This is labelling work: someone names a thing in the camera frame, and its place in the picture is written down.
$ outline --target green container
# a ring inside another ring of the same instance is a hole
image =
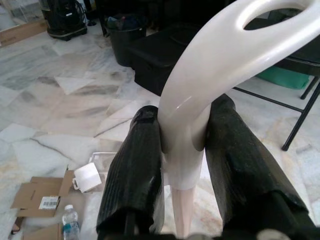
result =
[[[289,89],[304,89],[309,82],[309,75],[276,66],[264,70],[257,77]]]

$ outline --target cardboard box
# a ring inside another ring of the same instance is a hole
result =
[[[22,240],[62,240],[62,224],[55,224],[26,234]]]
[[[0,31],[0,48],[40,34],[47,27],[45,20],[39,20]]]
[[[68,195],[73,178],[72,170],[67,170],[64,178],[33,176],[21,185],[11,208],[20,209],[17,217],[53,217],[60,197]]]

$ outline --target black trash can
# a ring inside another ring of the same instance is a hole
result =
[[[128,15],[117,15],[114,16],[115,19],[120,19],[123,17],[128,17]],[[127,46],[137,40],[144,38],[147,32],[147,18],[144,16],[134,16],[137,20],[138,27],[128,29],[123,28],[122,30],[116,28],[110,28],[105,23],[104,27],[110,34],[110,40],[112,44],[112,49],[118,64],[124,67],[130,67],[130,53],[127,50]]]

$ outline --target black chair leg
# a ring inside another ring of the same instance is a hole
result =
[[[319,77],[315,77],[313,79],[313,81],[318,80],[318,79],[319,79]],[[290,133],[290,136],[286,140],[285,144],[282,146],[282,150],[283,151],[287,151],[289,149],[290,144],[294,140],[294,138],[295,138],[297,132],[299,131],[301,125],[304,123],[308,113],[310,112],[311,108],[313,107],[313,105],[314,105],[315,101],[317,100],[319,94],[320,94],[320,82],[319,82],[318,86],[316,87],[316,89],[314,90],[314,92],[313,92],[309,102],[305,106],[303,112],[301,113],[301,116],[299,117],[298,121],[296,122],[292,132]]]
[[[318,76],[315,76],[312,80],[312,82],[309,84],[305,92],[300,97],[302,100],[306,99],[307,95],[310,93],[311,89],[316,85],[317,81],[319,80]]]

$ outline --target black storage bin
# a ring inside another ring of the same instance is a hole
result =
[[[139,18],[141,26],[133,29],[118,30],[108,28],[106,25],[104,26],[106,31],[110,34],[110,40],[116,61],[124,67],[130,67],[130,57],[127,50],[128,45],[137,39],[144,38],[147,33],[147,19],[142,16],[137,18]]]
[[[172,69],[199,29],[197,25],[178,23],[130,44],[134,81],[160,96]]]

